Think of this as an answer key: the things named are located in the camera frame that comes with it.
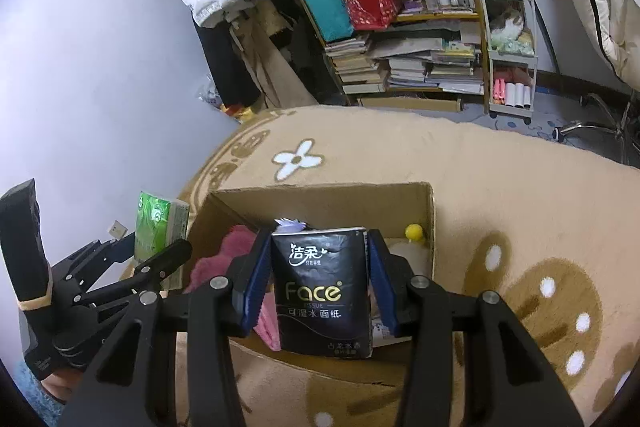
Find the person's left hand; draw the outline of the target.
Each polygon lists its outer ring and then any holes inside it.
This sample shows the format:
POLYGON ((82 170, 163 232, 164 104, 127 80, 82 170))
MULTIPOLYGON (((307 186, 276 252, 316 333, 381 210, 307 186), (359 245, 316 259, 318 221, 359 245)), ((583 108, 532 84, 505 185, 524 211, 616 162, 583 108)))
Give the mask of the person's left hand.
POLYGON ((43 389, 58 402, 66 403, 80 384, 84 373, 77 369, 63 367, 40 381, 43 389))

